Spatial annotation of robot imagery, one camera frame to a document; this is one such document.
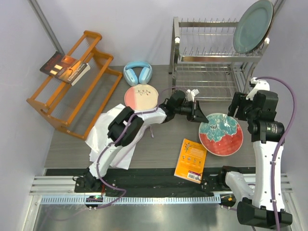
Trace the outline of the pink and cream plate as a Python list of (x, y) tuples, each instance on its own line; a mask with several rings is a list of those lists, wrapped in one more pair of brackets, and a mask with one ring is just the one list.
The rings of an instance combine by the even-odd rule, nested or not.
[(151, 85), (138, 84), (126, 91), (124, 103), (135, 111), (151, 110), (157, 106), (158, 96), (158, 91)]

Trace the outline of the red and teal plate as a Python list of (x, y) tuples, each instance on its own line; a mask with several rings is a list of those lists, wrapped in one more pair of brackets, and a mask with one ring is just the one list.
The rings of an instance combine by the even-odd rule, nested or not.
[(201, 144), (216, 156), (230, 156), (236, 153), (244, 141), (243, 130), (233, 118), (223, 113), (207, 116), (207, 123), (199, 126)]

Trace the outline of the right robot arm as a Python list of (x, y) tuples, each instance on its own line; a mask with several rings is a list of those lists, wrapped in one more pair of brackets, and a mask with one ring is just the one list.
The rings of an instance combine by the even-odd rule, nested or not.
[(278, 95), (258, 90), (253, 97), (236, 92), (228, 115), (247, 121), (256, 158), (256, 182), (251, 189), (236, 167), (223, 166), (217, 183), (230, 189), (237, 202), (237, 219), (242, 225), (271, 230), (290, 226), (293, 216), (285, 211), (281, 192), (281, 156), (284, 125), (275, 121)]

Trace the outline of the dark teal floral plate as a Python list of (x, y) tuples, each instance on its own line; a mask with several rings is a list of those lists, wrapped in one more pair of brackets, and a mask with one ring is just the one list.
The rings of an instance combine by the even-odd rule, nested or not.
[(274, 19), (274, 6), (270, 0), (258, 0), (249, 15), (250, 53), (258, 49), (270, 32)]

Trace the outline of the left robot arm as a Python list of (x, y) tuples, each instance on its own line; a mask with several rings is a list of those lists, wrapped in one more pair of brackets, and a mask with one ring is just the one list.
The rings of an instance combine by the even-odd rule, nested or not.
[(175, 115), (186, 116), (188, 121), (207, 123), (195, 97), (199, 90), (176, 90), (154, 109), (135, 111), (129, 106), (117, 105), (99, 116), (90, 130), (85, 143), (91, 148), (92, 164), (83, 175), (85, 185), (90, 191), (102, 188), (101, 177), (111, 164), (117, 165), (136, 146), (144, 132), (153, 124), (164, 124)]

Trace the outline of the light teal plate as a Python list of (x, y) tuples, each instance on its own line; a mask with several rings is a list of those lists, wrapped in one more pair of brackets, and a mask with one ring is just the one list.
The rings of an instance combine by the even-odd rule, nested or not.
[(258, 0), (242, 15), (233, 34), (237, 53), (252, 53), (263, 43), (272, 25), (274, 7), (269, 0)]

